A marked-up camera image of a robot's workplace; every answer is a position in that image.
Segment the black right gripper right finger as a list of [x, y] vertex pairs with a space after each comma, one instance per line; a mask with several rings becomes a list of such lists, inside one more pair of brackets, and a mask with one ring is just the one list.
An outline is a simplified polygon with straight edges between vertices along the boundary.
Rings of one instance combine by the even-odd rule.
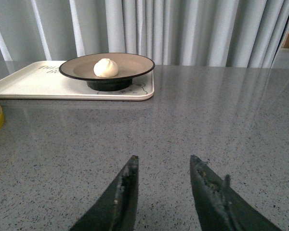
[[198, 219], [203, 231], [278, 231], [221, 179], [199, 157], [190, 157], [190, 179]]

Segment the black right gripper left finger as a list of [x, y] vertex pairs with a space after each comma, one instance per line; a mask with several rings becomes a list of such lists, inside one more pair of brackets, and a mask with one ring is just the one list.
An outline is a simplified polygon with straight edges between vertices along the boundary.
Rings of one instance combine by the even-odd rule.
[[139, 159], [133, 155], [72, 231], [132, 231], [138, 201]]

